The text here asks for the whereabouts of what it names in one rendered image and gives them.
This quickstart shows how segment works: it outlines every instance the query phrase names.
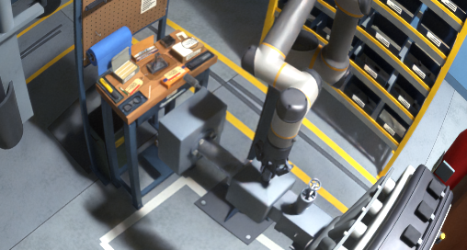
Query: red object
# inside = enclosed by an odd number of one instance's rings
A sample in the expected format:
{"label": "red object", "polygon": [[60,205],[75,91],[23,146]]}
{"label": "red object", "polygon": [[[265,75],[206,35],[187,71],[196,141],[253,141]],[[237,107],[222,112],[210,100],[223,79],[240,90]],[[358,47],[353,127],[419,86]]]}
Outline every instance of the red object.
{"label": "red object", "polygon": [[443,159],[455,170],[448,181],[443,183],[450,186],[450,189],[454,189],[467,175],[467,130],[457,136]]}

